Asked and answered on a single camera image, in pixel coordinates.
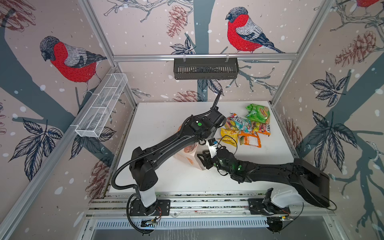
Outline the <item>Fox's fruits candy packet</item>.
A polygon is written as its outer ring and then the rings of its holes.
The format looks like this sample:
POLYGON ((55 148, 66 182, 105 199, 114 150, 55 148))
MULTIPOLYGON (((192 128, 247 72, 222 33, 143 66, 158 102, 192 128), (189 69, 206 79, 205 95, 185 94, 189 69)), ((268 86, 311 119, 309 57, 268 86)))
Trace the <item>Fox's fruits candy packet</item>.
POLYGON ((239 122, 238 115, 232 113, 228 118, 226 118, 225 128, 229 130, 240 130, 242 127, 242 122, 239 122))

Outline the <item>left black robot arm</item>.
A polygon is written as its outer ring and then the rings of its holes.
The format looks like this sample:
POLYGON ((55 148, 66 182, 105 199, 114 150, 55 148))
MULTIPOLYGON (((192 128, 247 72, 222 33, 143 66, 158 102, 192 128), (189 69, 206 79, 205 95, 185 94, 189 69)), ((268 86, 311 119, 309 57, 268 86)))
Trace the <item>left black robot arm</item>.
POLYGON ((136 148, 132 154, 129 170, 138 185, 137 193, 145 208, 157 202, 154 186, 158 181, 156 170, 170 157, 199 141, 214 137, 226 117, 212 107, 208 112, 188 117, 175 134, 157 145, 142 150, 136 148))

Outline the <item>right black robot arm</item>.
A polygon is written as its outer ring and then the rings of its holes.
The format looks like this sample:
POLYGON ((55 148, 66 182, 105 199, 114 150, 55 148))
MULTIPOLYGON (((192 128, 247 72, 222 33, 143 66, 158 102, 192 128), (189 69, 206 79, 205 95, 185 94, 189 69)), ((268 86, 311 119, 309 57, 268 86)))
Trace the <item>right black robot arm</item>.
POLYGON ((226 148, 217 150, 213 158, 209 151, 203 151, 197 157, 206 169, 216 167, 226 171, 239 184, 259 181, 285 184, 313 206, 330 206, 330 178, 304 160, 294 159, 292 163, 280 165, 256 164, 236 159, 226 148))

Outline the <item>yellow snack packet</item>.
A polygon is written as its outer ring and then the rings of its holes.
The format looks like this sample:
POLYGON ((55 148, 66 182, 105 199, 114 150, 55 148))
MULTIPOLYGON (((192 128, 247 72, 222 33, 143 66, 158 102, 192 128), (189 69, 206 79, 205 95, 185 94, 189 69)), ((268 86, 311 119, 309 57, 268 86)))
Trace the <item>yellow snack packet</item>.
POLYGON ((221 129, 221 142, 230 144, 234 147, 238 146, 239 131, 231 129, 221 129))

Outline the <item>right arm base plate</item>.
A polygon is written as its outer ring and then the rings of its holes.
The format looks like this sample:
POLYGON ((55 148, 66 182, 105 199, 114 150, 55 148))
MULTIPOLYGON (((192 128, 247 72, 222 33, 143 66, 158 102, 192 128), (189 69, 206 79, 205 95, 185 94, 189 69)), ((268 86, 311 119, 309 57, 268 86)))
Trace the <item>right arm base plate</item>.
POLYGON ((248 199, 248 205, 252 215, 272 216, 291 214, 289 207, 280 208, 273 203, 265 203, 264 199, 248 199))

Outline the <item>green snack packet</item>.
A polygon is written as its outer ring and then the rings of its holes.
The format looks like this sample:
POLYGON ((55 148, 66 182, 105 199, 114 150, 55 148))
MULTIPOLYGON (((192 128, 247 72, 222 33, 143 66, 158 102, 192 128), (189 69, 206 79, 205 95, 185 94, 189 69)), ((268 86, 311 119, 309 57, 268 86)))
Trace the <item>green snack packet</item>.
POLYGON ((248 114, 246 118, 252 122, 258 122, 262 124, 270 123, 270 109, 266 106, 250 104, 246 106, 248 114))

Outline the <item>black wall basket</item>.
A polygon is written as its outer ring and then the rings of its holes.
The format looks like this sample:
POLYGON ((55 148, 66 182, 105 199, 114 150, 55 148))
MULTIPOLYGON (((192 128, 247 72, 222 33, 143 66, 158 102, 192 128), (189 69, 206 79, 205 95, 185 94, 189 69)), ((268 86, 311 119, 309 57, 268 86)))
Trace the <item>black wall basket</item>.
POLYGON ((174 59, 176 80, 231 80, 238 73, 237 58, 174 59))

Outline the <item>printed paper bag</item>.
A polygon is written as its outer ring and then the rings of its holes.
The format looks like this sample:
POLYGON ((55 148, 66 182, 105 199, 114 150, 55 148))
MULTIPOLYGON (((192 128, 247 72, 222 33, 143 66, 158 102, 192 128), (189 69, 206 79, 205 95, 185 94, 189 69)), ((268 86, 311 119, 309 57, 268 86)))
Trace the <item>printed paper bag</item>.
POLYGON ((193 167, 198 170, 204 171, 206 170, 206 168, 204 167, 203 163, 197 156, 198 151, 200 150, 202 150, 202 148, 200 148, 199 143, 196 142, 177 152, 174 155, 174 158, 191 168, 193 167))

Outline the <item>orange Fox's candy packet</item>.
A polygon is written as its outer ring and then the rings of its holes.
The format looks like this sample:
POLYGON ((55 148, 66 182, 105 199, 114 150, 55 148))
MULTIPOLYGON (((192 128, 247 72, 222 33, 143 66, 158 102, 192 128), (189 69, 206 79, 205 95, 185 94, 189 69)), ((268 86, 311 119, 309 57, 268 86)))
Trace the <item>orange Fox's candy packet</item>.
POLYGON ((253 146, 257 148, 262 147, 261 140, 258 133, 254 133, 254 132, 246 133, 241 131, 238 134, 238 137, 239 137, 240 145, 253 146))

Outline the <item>teal snack packet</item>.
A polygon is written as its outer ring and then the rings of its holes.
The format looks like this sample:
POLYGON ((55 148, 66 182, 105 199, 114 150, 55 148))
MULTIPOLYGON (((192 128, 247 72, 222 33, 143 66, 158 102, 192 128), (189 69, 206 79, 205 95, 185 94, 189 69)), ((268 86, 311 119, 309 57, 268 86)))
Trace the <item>teal snack packet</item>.
POLYGON ((251 133, 253 131, 252 122, 248 119, 244 119, 239 116, 238 118, 239 118, 239 122, 240 121, 242 122, 242 127, 240 128, 239 131, 243 131, 245 133, 251 133))

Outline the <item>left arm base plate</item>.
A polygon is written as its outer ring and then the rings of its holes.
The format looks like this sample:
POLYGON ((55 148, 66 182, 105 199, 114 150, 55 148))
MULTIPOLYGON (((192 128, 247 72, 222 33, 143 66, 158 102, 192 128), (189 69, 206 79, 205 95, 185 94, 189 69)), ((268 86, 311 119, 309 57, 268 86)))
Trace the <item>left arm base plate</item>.
POLYGON ((130 216, 149 217, 149 216, 168 216, 170 214, 171 201, 157 200, 149 207, 144 207, 141 200, 134 199, 127 205, 130 216))

